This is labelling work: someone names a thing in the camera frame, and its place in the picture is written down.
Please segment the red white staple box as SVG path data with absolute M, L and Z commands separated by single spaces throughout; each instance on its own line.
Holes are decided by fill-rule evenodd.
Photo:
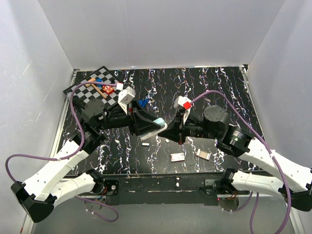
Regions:
M 185 160 L 185 156 L 183 153 L 171 154 L 171 162 L 181 162 L 184 160 Z

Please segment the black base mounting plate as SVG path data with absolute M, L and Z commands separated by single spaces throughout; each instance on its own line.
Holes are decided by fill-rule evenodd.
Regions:
M 210 195 L 204 187 L 220 180 L 223 173 L 190 174 L 111 174 L 104 176 L 105 194 L 84 192 L 88 199 L 101 198 L 107 205 L 138 204 L 204 204 L 217 205 L 217 195 Z

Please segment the blue toy block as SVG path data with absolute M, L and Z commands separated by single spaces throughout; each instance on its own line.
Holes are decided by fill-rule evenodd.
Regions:
M 97 86 L 102 86 L 102 80 L 101 79 L 96 79 L 96 82 L 97 82 Z

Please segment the open staple box tray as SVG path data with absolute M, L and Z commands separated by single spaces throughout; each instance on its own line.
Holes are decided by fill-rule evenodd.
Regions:
M 208 153 L 206 151 L 203 151 L 201 149 L 198 149 L 197 152 L 196 152 L 196 156 L 201 158 L 201 159 L 204 159 L 204 160 L 207 160 L 209 161 L 210 160 L 210 157 L 211 157 L 211 153 Z

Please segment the light blue stapler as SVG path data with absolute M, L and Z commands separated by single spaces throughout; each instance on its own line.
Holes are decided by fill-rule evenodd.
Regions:
M 167 123 L 165 122 L 165 120 L 163 118 L 157 118 L 156 120 L 153 121 L 153 123 L 158 124 L 160 126 L 159 129 L 155 129 L 155 130 L 150 130 L 148 133 L 139 135 L 138 138 L 141 141 L 144 141 L 150 137 L 153 137 L 155 135 L 158 135 L 159 133 L 165 131 L 168 128 Z

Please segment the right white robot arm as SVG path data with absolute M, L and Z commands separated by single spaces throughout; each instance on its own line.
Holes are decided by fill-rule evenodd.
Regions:
M 250 133 L 230 124 L 230 115 L 217 105 L 204 110 L 203 119 L 188 116 L 189 111 L 177 111 L 175 119 L 162 127 L 159 136 L 183 144 L 186 137 L 215 139 L 222 152 L 248 161 L 270 176 L 248 174 L 227 169 L 223 178 L 210 189 L 231 194 L 236 191 L 253 191 L 275 196 L 290 202 L 291 206 L 309 212 L 312 209 L 312 170 L 298 165 L 275 151 L 268 152 L 265 145 Z

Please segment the checkered chess board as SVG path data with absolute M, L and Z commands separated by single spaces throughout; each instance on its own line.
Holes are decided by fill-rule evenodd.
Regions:
M 101 79 L 103 83 L 123 83 L 123 81 L 120 78 L 117 78 L 111 71 L 109 71 L 105 66 L 100 67 L 99 69 L 95 70 L 91 74 L 87 75 L 85 78 L 82 78 L 81 81 L 76 81 L 72 86 L 65 89 L 63 93 L 67 96 L 67 98 L 70 99 L 70 95 L 72 91 L 75 89 L 75 87 L 80 83 L 85 83 L 91 78 Z M 106 99 L 104 99 L 92 86 L 86 87 L 86 85 L 79 87 L 75 91 L 75 96 L 77 96 L 81 101 L 84 103 L 88 103 L 89 101 L 93 99 L 99 99 L 104 103 L 104 107 L 108 108 L 113 106 L 118 101 L 118 95 L 120 93 L 120 90 L 118 90 L 116 87 L 114 87 L 115 92 L 107 95 Z

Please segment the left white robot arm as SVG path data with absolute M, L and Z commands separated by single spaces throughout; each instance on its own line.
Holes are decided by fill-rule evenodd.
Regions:
M 105 140 L 99 128 L 129 127 L 141 139 L 167 128 L 162 118 L 149 114 L 136 100 L 116 104 L 112 113 L 99 99 L 88 103 L 74 102 L 74 105 L 81 111 L 80 128 L 54 157 L 46 158 L 47 164 L 36 174 L 24 182 L 16 180 L 11 186 L 15 198 L 35 223 L 46 219 L 56 206 L 71 198 L 83 193 L 98 195 L 107 188 L 104 177 L 95 169 L 66 182 L 61 181 Z

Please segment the wooden toy mallet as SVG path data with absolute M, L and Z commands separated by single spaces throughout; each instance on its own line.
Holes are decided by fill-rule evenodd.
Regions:
M 96 82 L 96 78 L 91 78 L 88 80 L 88 84 L 86 84 L 86 87 L 92 86 L 104 99 L 107 98 L 107 96 L 94 84 L 90 82 Z

